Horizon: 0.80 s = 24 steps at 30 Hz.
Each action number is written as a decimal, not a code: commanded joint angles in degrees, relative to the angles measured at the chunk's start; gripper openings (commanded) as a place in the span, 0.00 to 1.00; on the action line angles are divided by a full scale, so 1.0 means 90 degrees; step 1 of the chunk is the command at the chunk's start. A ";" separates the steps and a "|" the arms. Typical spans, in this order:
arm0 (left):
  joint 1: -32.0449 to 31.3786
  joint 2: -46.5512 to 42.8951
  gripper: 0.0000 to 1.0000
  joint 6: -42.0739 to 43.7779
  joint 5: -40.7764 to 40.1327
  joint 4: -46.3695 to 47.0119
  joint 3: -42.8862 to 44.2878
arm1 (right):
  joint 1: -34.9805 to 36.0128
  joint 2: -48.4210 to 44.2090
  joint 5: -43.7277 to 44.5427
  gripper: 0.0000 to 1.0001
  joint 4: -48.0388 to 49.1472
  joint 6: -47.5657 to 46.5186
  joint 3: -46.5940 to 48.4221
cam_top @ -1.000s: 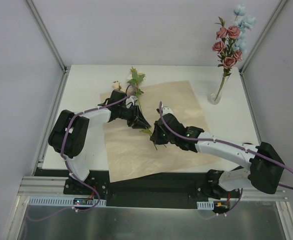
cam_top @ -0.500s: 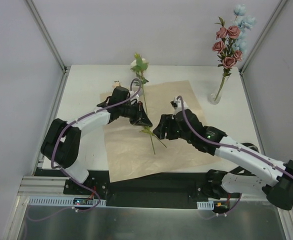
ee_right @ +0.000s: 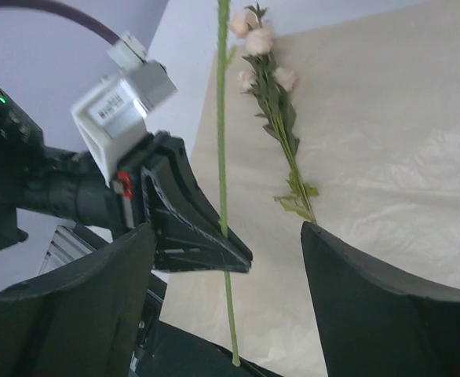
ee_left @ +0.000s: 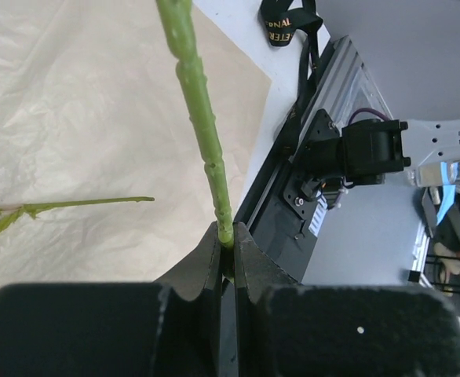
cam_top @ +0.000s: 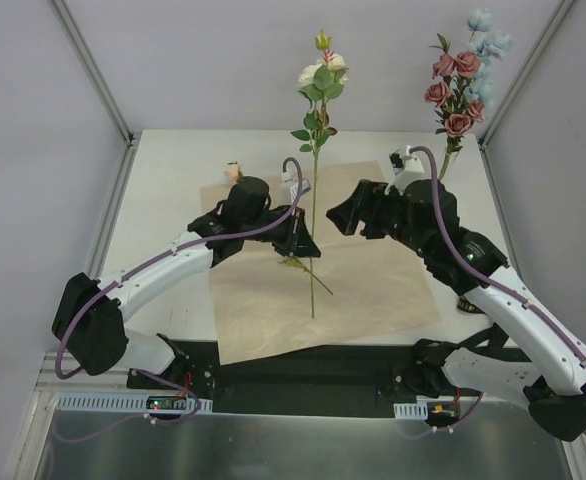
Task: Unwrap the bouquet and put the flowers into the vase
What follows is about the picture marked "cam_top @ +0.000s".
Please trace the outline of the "pink flowers green leaves bunch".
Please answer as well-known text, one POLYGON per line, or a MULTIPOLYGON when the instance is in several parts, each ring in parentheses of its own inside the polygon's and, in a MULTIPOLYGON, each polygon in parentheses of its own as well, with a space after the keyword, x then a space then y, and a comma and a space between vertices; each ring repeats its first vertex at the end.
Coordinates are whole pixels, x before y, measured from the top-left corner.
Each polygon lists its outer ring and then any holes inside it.
MULTIPOLYGON (((227 163, 224 174, 227 177, 230 185, 237 184, 244 176, 241 165, 237 162, 227 163)), ((312 281, 317 281, 330 295, 333 295, 333 291, 317 275, 312 273, 311 269, 307 267, 300 259, 285 258, 284 260, 280 260, 279 264, 303 271, 305 274, 310 276, 312 281)))

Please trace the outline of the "peach wrapping paper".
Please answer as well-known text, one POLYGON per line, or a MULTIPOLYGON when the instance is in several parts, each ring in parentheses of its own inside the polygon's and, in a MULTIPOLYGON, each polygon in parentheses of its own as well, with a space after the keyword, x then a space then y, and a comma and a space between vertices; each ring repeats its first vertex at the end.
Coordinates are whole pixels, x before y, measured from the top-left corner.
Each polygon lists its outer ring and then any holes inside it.
POLYGON ((319 191, 301 200, 318 208, 314 262, 318 281, 283 264, 268 244, 242 251, 209 275, 220 360, 224 364, 308 347, 395 333, 441 317, 420 259, 390 240, 343 236, 326 219, 362 179, 380 181, 375 161, 328 165, 319 191))

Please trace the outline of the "black printed ribbon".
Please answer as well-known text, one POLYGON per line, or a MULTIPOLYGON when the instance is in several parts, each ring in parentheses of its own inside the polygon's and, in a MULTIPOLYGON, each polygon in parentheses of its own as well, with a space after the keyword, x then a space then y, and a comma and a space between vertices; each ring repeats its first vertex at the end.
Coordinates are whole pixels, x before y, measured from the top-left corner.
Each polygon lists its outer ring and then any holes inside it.
POLYGON ((483 315, 484 312, 477 305, 470 302, 463 296, 460 296, 457 301, 457 310, 469 315, 483 315))

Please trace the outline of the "dusty pink rose stem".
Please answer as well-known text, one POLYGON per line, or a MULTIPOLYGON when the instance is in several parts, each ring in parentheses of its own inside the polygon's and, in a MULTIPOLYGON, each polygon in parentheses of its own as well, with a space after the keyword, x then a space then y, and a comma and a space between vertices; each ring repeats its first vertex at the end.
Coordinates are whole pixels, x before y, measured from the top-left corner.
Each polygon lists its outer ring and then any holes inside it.
POLYGON ((449 168, 457 159, 464 137, 478 124, 483 123, 486 102, 472 89, 483 62, 475 50, 452 52, 451 42, 437 33, 437 43, 432 48, 441 52, 432 65, 433 83, 424 93, 424 101, 432 104, 439 127, 435 133, 446 136, 444 159, 438 178, 443 181, 449 168))

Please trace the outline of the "cream rose stem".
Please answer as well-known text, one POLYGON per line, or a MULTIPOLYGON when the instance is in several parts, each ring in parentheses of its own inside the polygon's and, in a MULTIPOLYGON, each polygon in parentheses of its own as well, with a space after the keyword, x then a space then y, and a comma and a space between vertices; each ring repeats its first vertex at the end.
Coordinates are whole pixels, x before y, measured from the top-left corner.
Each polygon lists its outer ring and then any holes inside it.
POLYGON ((312 239, 317 230, 320 155, 327 141, 338 133, 331 124, 328 107, 342 95, 350 70, 344 57, 334 50, 333 39, 324 29, 314 37, 314 47, 319 58, 302 70, 297 83, 297 93, 308 102, 303 128, 291 132, 301 142, 299 152, 312 157, 309 227, 312 239))

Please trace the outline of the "blue artificial flower stem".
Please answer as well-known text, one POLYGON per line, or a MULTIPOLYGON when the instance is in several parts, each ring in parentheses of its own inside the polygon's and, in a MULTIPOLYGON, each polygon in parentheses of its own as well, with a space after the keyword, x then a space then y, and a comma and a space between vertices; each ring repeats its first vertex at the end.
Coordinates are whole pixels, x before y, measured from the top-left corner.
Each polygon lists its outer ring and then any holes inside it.
POLYGON ((513 38, 493 28, 493 17, 488 8, 473 9, 467 17, 467 27, 471 32, 467 47, 479 58, 480 67, 467 88, 466 96, 468 100, 479 100, 491 109, 495 97, 494 62, 501 61, 510 51, 513 38))

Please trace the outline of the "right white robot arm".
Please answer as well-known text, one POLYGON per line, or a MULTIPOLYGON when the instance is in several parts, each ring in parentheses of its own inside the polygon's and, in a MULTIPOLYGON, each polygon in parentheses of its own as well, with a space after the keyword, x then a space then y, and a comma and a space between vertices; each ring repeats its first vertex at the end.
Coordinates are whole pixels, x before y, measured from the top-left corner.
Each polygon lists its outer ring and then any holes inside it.
POLYGON ((362 180, 326 216, 345 236, 406 246, 492 323, 459 343, 418 341, 417 364, 405 376, 412 389, 430 397, 473 389, 527 410, 562 441, 586 433, 586 345, 538 302, 488 237, 461 224, 457 199, 441 182, 397 188, 362 180))

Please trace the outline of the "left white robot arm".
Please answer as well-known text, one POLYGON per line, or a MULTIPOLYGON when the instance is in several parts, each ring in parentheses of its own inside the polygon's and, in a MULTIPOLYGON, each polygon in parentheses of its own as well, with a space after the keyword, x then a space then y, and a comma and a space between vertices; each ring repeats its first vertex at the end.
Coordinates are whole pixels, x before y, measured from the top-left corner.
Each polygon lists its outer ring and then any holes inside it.
POLYGON ((268 184, 243 177, 164 251, 98 279, 73 276, 52 325, 62 350, 90 376, 123 367, 149 372, 161 388, 177 387, 184 377, 185 354, 166 335, 142 334, 126 322, 168 289, 239 253, 247 241, 267 243, 286 259, 320 257, 305 211, 296 204, 310 191, 309 181, 289 180, 284 189, 292 201, 273 207, 268 184))

